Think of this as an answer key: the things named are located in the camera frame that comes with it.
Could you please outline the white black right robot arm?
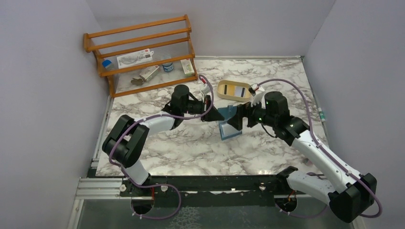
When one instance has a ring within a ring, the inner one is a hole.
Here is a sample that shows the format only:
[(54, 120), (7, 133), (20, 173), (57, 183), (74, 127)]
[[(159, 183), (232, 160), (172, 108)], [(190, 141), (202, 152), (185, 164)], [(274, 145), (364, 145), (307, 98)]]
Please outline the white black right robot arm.
[(268, 92), (265, 103), (250, 102), (236, 107), (236, 114), (227, 122), (237, 130), (257, 124), (271, 127), (275, 136), (306, 156), (326, 177), (311, 177), (295, 167), (278, 173), (282, 187), (304, 192), (327, 204), (334, 215), (351, 223), (374, 203), (377, 180), (370, 174), (362, 174), (343, 162), (310, 130), (302, 119), (289, 112), (286, 97), (281, 92)]

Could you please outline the blue leather card holder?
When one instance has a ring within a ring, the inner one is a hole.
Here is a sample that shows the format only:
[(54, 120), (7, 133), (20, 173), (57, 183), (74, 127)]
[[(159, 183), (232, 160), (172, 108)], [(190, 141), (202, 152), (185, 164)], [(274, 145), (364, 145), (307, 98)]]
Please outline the blue leather card holder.
[(236, 106), (218, 108), (218, 112), (224, 117), (223, 121), (218, 121), (221, 140), (227, 140), (242, 134), (242, 131), (235, 129), (227, 121), (236, 114)]

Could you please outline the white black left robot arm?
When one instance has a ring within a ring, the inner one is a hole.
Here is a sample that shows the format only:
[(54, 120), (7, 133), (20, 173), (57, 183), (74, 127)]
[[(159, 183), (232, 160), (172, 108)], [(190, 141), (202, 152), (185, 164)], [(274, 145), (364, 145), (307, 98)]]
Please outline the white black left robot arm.
[(160, 113), (137, 120), (122, 115), (104, 140), (102, 150), (111, 164), (120, 167), (135, 185), (142, 186), (149, 178), (149, 172), (140, 161), (148, 136), (173, 130), (184, 120), (194, 118), (203, 122), (224, 120), (214, 107), (210, 95), (206, 94), (202, 100), (198, 100), (190, 93), (188, 86), (177, 85), (171, 100)]

